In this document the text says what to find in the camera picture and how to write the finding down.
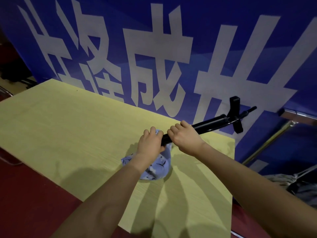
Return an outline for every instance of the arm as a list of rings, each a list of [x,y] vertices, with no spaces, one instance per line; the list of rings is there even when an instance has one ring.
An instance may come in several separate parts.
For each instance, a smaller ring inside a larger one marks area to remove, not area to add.
[[[144,131],[136,155],[106,183],[85,200],[57,229],[51,238],[110,237],[117,227],[141,174],[154,162],[163,132]]]
[[[179,149],[205,164],[272,237],[317,237],[317,211],[205,143],[182,121],[167,131]]]

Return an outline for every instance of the floral cloth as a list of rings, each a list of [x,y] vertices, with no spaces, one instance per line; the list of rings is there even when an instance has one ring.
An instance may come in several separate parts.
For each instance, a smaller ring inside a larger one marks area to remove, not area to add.
[[[161,178],[164,178],[171,167],[171,149],[172,144],[167,144],[166,149],[161,152],[153,164],[150,165],[149,168],[147,168],[143,174],[141,175],[141,180],[158,180]],[[121,159],[122,165],[125,166],[130,162],[131,159],[133,159],[134,154],[131,154],[129,156],[126,156]]]

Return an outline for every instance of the forearm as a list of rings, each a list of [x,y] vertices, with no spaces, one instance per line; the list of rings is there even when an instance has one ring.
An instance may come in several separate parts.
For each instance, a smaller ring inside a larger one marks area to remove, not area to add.
[[[52,238],[110,237],[142,173],[143,167],[137,163],[138,157],[134,159],[85,200]]]
[[[301,200],[207,144],[196,158],[273,237],[316,237],[317,212]]]

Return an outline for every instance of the wood grain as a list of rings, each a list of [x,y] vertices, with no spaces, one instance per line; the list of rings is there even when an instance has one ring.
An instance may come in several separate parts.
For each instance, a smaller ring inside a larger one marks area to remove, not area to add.
[[[177,121],[49,80],[0,103],[0,146],[84,201],[136,150],[144,129]],[[203,139],[234,157],[234,140]],[[153,237],[230,237],[232,196],[193,157],[172,149],[163,180],[139,181],[119,226]]]

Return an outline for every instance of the right hand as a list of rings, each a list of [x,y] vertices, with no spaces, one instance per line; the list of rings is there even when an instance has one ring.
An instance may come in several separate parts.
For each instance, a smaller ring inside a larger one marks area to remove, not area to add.
[[[199,155],[202,146],[206,143],[196,130],[184,120],[180,124],[171,126],[167,134],[180,151],[194,157]]]

